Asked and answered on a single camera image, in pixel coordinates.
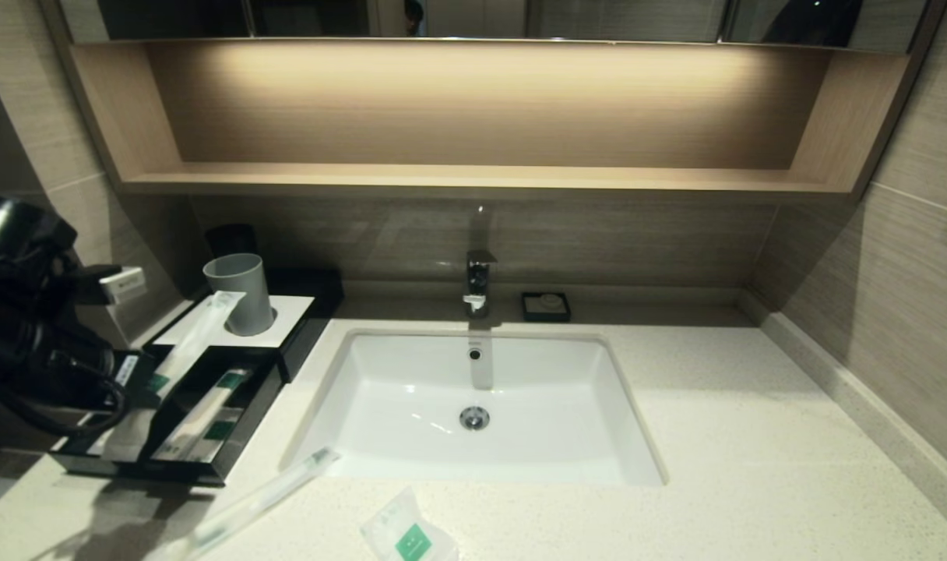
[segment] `faucet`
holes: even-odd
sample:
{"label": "faucet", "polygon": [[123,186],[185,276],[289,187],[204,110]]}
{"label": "faucet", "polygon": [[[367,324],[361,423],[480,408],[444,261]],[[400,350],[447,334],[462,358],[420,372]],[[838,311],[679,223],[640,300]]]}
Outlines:
{"label": "faucet", "polygon": [[473,319],[488,316],[488,273],[491,271],[491,263],[497,262],[487,249],[466,252],[466,290],[463,292],[463,302],[466,303],[466,315]]}

